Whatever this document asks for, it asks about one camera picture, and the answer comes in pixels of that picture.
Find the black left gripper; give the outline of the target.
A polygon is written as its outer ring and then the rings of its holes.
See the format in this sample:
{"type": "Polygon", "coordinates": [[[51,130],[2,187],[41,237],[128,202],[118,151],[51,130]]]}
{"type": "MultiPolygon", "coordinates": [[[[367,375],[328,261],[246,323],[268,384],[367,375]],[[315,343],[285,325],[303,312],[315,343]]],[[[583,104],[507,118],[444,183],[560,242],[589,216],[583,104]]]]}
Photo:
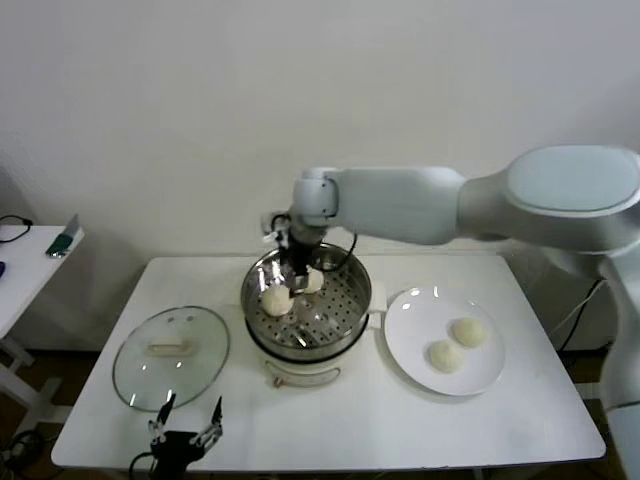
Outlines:
{"type": "Polygon", "coordinates": [[[165,425],[175,399],[176,394],[170,392],[156,418],[148,422],[151,443],[154,444],[151,446],[151,453],[156,462],[151,472],[153,480],[182,479],[187,467],[204,457],[203,446],[214,446],[223,434],[222,397],[219,397],[216,402],[210,424],[198,435],[183,431],[169,431],[165,434],[165,425]]]}

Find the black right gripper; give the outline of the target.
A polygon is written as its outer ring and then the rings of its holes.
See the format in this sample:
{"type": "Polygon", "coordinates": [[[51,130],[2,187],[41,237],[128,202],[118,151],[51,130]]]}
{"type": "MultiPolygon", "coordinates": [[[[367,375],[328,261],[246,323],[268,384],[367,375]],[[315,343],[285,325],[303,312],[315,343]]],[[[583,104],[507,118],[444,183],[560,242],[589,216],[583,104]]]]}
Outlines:
{"type": "Polygon", "coordinates": [[[286,287],[290,285],[290,275],[293,277],[293,295],[307,293],[309,286],[308,267],[312,257],[312,248],[298,242],[287,232],[279,233],[279,261],[281,282],[286,287]]]}

